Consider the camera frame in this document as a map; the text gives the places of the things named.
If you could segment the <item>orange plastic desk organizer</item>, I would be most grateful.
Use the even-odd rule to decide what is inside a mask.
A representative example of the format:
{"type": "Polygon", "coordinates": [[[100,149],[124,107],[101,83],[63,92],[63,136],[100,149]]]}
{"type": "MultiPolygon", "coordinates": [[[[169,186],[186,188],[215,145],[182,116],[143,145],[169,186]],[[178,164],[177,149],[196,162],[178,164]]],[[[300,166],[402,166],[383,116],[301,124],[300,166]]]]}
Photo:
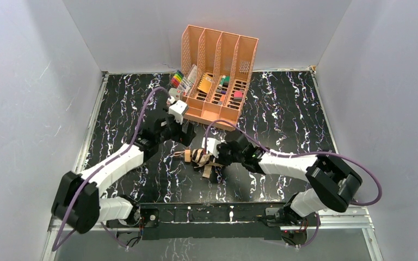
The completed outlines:
{"type": "Polygon", "coordinates": [[[182,100],[188,104],[184,118],[232,131],[247,96],[259,40],[193,25],[181,40],[182,100]],[[209,94],[197,89],[205,73],[213,75],[209,94]],[[233,100],[235,90],[244,93],[241,102],[233,100]]]}

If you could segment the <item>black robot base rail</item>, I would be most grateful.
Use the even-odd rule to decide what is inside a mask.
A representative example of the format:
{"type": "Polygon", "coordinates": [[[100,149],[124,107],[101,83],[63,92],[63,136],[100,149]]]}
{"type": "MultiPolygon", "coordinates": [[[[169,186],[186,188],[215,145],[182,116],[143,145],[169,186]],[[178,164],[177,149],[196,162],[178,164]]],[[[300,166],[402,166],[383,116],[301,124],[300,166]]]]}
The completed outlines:
{"type": "Polygon", "coordinates": [[[173,238],[263,238],[306,241],[317,225],[315,214],[293,217],[283,202],[143,203],[132,210],[131,226],[108,221],[109,228],[131,231],[142,226],[145,240],[173,238]]]}

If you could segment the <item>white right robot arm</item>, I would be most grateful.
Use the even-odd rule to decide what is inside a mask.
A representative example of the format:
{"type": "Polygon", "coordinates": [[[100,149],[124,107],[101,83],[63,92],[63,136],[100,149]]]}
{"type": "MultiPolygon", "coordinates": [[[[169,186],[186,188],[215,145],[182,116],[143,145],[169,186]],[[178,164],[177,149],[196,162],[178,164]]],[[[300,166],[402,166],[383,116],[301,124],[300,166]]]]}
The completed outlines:
{"type": "Polygon", "coordinates": [[[223,166],[240,163],[246,170],[262,175],[301,179],[310,188],[293,195],[283,207],[268,207],[262,217],[267,226],[298,225],[320,210],[347,210],[362,178],[341,158],[327,152],[297,156],[253,145],[237,130],[224,141],[204,138],[204,149],[223,166]]]}

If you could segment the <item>colourful marker set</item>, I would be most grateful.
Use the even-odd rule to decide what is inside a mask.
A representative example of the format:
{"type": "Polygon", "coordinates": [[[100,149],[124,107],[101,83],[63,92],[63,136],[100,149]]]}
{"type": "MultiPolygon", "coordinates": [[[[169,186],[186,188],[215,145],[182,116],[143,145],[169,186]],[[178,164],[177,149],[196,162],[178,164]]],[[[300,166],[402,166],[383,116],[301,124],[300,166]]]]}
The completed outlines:
{"type": "Polygon", "coordinates": [[[177,70],[175,72],[175,74],[173,75],[172,79],[170,80],[170,85],[173,88],[180,88],[180,89],[184,89],[185,88],[185,83],[183,81],[184,79],[184,75],[180,70],[177,70]]]}

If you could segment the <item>yellow notebook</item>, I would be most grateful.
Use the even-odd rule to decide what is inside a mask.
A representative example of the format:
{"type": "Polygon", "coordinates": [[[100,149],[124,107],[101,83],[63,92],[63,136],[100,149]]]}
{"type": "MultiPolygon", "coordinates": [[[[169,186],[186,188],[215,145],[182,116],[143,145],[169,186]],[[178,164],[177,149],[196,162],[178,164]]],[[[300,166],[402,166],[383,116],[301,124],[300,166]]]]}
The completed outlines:
{"type": "Polygon", "coordinates": [[[211,87],[212,87],[212,83],[213,83],[213,75],[209,73],[205,73],[202,76],[197,89],[204,94],[209,94],[211,87]]]}

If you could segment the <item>pink eraser block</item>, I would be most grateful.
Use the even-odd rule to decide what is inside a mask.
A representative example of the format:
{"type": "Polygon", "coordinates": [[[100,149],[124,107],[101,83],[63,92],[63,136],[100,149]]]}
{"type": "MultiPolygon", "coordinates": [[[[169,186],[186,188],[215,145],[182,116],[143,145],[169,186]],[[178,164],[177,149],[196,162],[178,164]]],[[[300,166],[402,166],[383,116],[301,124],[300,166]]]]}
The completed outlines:
{"type": "Polygon", "coordinates": [[[233,100],[235,102],[241,102],[243,100],[244,93],[242,91],[235,90],[233,92],[233,100]]]}

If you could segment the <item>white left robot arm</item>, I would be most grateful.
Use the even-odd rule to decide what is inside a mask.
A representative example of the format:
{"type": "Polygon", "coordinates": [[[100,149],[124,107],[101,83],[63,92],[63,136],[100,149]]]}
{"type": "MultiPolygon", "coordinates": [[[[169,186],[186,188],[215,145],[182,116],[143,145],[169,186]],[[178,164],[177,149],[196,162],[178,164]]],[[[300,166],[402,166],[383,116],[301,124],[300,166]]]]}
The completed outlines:
{"type": "Polygon", "coordinates": [[[101,198],[106,189],[128,172],[140,167],[167,140],[189,146],[196,132],[193,123],[183,123],[169,114],[146,120],[138,134],[131,137],[110,157],[81,173],[67,172],[61,179],[51,213],[80,234],[90,231],[98,222],[124,220],[136,225],[139,203],[129,196],[101,198]]]}

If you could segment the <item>white red small box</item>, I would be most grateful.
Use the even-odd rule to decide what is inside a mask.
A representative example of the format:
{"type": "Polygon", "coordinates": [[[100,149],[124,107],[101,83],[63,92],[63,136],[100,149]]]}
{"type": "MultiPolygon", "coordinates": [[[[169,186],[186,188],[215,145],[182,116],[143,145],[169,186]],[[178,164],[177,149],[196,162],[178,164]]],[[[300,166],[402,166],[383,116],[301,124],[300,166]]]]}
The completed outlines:
{"type": "Polygon", "coordinates": [[[174,101],[182,100],[182,97],[185,94],[185,92],[179,88],[170,88],[168,91],[168,94],[170,96],[169,101],[174,102],[174,101]]]}

